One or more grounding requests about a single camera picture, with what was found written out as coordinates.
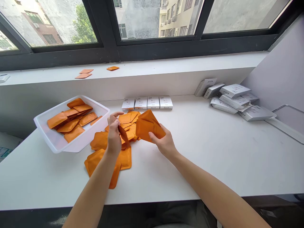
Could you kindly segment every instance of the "white desk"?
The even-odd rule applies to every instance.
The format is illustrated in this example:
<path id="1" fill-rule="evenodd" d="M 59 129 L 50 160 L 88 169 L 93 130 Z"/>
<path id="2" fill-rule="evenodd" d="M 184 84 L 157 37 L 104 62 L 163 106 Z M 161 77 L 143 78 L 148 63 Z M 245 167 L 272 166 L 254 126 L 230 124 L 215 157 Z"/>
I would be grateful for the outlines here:
<path id="1" fill-rule="evenodd" d="M 246 122 L 202 97 L 172 97 L 172 111 L 154 111 L 177 149 L 240 196 L 304 193 L 304 146 L 265 121 Z M 122 101 L 105 101 L 111 112 Z M 119 174 L 107 204 L 198 199 L 156 145 L 132 145 L 132 168 Z M 73 206 L 89 177 L 92 152 L 53 154 L 35 130 L 0 163 L 0 210 Z"/>

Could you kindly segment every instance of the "person's right hand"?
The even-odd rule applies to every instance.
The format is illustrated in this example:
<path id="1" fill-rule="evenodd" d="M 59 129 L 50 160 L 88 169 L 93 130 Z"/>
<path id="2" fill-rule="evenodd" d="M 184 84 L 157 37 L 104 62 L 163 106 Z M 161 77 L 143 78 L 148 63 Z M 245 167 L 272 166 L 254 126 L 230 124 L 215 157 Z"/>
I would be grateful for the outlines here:
<path id="1" fill-rule="evenodd" d="M 159 151 L 166 158 L 178 154 L 178 151 L 175 148 L 175 145 L 173 142 L 171 132 L 167 128 L 165 128 L 161 123 L 160 123 L 160 125 L 161 125 L 161 128 L 166 133 L 166 135 L 163 138 L 159 139 L 152 132 L 149 132 L 149 136 L 150 136 L 151 140 L 157 145 Z"/>

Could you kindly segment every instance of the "windowsill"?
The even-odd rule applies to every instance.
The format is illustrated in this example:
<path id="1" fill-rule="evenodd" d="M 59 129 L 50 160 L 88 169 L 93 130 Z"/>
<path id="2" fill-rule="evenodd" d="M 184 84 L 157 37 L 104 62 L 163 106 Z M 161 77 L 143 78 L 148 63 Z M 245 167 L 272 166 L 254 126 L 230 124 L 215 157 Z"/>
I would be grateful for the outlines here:
<path id="1" fill-rule="evenodd" d="M 8 73 L 11 77 L 0 86 L 256 67 L 267 53 L 255 52 L 1 72 L 1 74 Z M 108 71 L 107 68 L 112 66 L 120 67 L 120 69 Z M 75 79 L 82 69 L 94 69 L 94 71 L 86 79 Z"/>

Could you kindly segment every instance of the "green foliage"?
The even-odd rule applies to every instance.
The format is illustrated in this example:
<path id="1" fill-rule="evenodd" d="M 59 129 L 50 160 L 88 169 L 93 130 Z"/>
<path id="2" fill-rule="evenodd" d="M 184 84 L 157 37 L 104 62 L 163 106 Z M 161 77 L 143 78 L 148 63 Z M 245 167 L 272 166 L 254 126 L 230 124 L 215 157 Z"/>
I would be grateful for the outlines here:
<path id="1" fill-rule="evenodd" d="M 76 6 L 77 20 L 73 20 L 73 25 L 78 35 L 72 36 L 74 43 L 91 43 L 97 42 L 95 33 L 91 26 L 88 14 L 84 5 Z"/>

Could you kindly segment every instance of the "white plastic bin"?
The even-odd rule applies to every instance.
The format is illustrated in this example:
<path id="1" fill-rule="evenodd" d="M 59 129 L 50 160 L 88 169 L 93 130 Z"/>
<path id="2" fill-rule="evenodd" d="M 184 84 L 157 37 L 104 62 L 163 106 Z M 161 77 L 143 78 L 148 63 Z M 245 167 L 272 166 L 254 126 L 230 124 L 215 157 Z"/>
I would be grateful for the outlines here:
<path id="1" fill-rule="evenodd" d="M 93 107 L 92 112 L 95 112 L 98 117 L 103 117 L 93 125 L 88 123 L 83 126 L 85 131 L 73 141 L 68 143 L 62 134 L 58 133 L 56 130 L 49 129 L 47 121 L 58 113 L 69 110 L 70 108 L 67 106 L 67 104 L 76 98 L 81 98 L 86 104 Z M 108 125 L 107 119 L 109 115 L 110 109 L 86 96 L 78 95 L 45 111 L 44 113 L 41 113 L 40 115 L 37 115 L 34 118 L 34 122 L 53 153 L 58 154 L 62 151 L 78 153 L 93 140 L 96 132 L 103 131 L 106 128 Z"/>

